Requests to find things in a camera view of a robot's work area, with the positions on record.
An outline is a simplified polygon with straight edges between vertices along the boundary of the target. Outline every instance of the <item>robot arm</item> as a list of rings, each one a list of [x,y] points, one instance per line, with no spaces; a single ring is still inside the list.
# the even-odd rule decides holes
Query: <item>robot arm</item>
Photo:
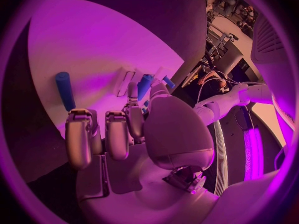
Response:
[[[272,104],[272,94],[267,85],[248,86],[240,83],[223,95],[210,97],[197,103],[196,113],[206,125],[224,117],[233,106],[245,106],[249,102]]]

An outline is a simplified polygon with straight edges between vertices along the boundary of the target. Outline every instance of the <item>machinery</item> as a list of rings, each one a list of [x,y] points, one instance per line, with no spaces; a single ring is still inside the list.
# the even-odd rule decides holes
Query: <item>machinery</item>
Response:
[[[1,71],[32,16],[31,9],[43,1],[28,0],[11,20],[1,40]],[[287,210],[294,205],[299,183],[296,26],[275,0],[246,1],[264,14],[255,23],[251,57],[267,85],[238,84],[227,94],[211,97],[192,109],[171,96],[171,89],[160,80],[153,80],[149,116],[144,120],[136,84],[129,83],[127,104],[105,115],[105,144],[99,132],[104,124],[97,122],[94,110],[70,111],[67,153],[71,165],[79,170],[76,197],[89,222],[245,224],[273,223],[291,215]],[[172,78],[176,85],[198,60],[190,58],[192,52],[189,55],[181,73]],[[287,143],[286,159],[279,170],[229,186],[219,197],[203,188],[202,171],[209,168],[215,151],[206,125],[225,116],[232,106],[249,101],[275,105]],[[21,209],[36,223],[65,223],[25,184],[2,130],[0,138],[1,174]]]

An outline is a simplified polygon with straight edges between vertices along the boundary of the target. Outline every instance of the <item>purple light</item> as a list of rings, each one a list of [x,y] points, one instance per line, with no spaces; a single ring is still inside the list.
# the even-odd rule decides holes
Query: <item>purple light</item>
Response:
[[[245,178],[244,181],[261,177],[264,173],[263,145],[258,128],[244,132]]]

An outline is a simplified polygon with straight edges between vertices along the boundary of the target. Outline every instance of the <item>table surface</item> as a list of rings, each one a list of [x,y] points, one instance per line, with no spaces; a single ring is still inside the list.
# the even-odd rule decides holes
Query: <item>table surface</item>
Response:
[[[104,137],[105,112],[121,110],[127,97],[113,95],[118,70],[138,68],[172,77],[183,60],[149,30],[105,6],[85,0],[46,0],[34,14],[28,34],[28,57],[38,96],[64,137],[67,111],[55,75],[70,74],[77,108],[98,113]],[[140,104],[148,99],[148,94]]]

